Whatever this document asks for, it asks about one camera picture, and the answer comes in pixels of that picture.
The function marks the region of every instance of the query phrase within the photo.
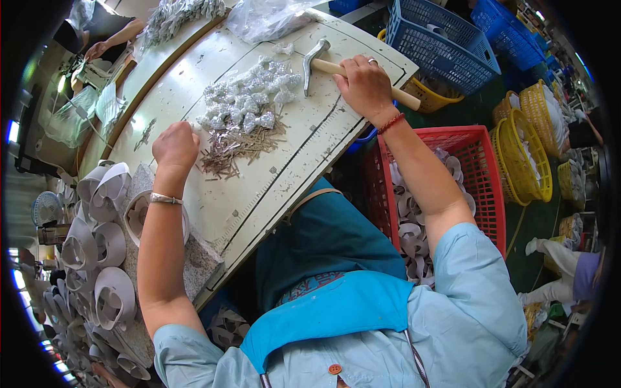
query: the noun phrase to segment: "metal hammer head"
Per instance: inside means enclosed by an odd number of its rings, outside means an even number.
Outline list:
[[[317,45],[304,56],[302,67],[304,68],[304,97],[309,96],[309,82],[311,81],[311,61],[318,58],[324,51],[330,49],[330,42],[321,38],[317,41]]]

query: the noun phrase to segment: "workbench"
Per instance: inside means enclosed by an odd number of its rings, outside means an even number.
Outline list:
[[[173,122],[195,121],[206,109],[202,96],[205,86],[231,71],[243,73],[260,55],[287,60],[294,73],[303,74],[302,58],[318,39],[326,38],[332,47],[322,55],[323,60],[338,63],[359,53],[371,55],[397,88],[418,70],[417,65],[374,36],[330,15],[313,9],[310,12],[316,14],[317,22],[273,42],[247,44],[223,23],[206,32],[142,99],[108,158],[126,162],[131,172],[140,163],[150,164],[155,172],[151,146],[157,136]],[[173,40],[138,55],[138,65],[122,85],[122,97],[132,101],[166,56],[205,24],[206,21],[197,20],[185,26]],[[291,58],[272,52],[278,42],[295,43],[296,52]],[[225,264],[217,276],[204,280],[202,292],[193,300],[197,310],[366,127],[365,119],[345,103],[329,74],[313,72],[308,98],[304,98],[301,85],[292,91],[297,100],[286,104],[281,112],[287,134],[283,135],[285,142],[279,143],[278,150],[262,153],[250,165],[243,159],[238,160],[240,176],[228,180],[208,179],[213,177],[197,168],[189,174],[183,199],[191,223],[200,236],[212,243]],[[156,122],[147,142],[141,144],[152,119]],[[206,132],[198,134],[206,142]],[[80,176],[97,165],[104,149],[103,142],[93,137],[79,167]]]

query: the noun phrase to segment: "shirt button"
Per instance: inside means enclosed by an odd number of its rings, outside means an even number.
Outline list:
[[[328,367],[328,372],[330,372],[330,374],[339,374],[342,370],[343,368],[341,368],[339,364],[332,364]]]

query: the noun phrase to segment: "plastic bag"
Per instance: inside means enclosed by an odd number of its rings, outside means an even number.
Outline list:
[[[231,10],[226,26],[249,44],[284,37],[315,21],[305,9],[328,0],[241,0]]]
[[[75,0],[67,21],[73,28],[83,30],[93,18],[95,0]]]
[[[67,102],[58,112],[54,113],[50,125],[45,127],[47,137],[62,142],[69,148],[77,148],[82,145],[91,126],[88,120],[80,117],[76,106],[82,107],[88,118],[92,119],[95,116],[97,98],[97,92],[91,86],[82,89],[71,99],[71,102]]]

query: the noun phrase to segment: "teal apron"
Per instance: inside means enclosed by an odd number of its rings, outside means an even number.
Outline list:
[[[314,338],[391,329],[404,332],[425,385],[429,382],[407,332],[407,300],[414,285],[376,271],[353,271],[263,314],[248,331],[240,349],[271,388],[266,370],[270,353]]]

